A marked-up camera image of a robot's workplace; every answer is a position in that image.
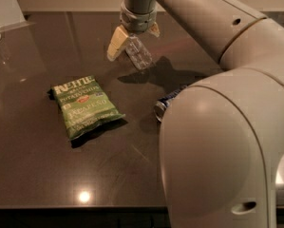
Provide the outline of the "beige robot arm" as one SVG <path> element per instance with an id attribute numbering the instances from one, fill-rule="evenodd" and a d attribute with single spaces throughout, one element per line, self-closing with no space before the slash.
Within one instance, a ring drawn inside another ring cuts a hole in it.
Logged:
<path id="1" fill-rule="evenodd" d="M 181 91 L 160 130 L 172 228 L 276 228 L 284 154 L 284 28 L 237 0 L 123 0 L 107 56 L 157 33 L 165 9 L 220 66 Z"/>

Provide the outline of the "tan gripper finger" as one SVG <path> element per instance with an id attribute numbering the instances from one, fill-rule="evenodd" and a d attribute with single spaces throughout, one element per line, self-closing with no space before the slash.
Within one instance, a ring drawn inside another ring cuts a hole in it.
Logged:
<path id="1" fill-rule="evenodd" d="M 129 44 L 129 33 L 123 25 L 119 25 L 115 28 L 111 37 L 108 49 L 107 59 L 111 62 L 115 61 L 120 54 L 125 50 Z"/>
<path id="2" fill-rule="evenodd" d="M 154 35 L 155 37 L 159 37 L 161 35 L 159 25 L 154 22 L 152 23 L 147 30 L 151 35 Z"/>

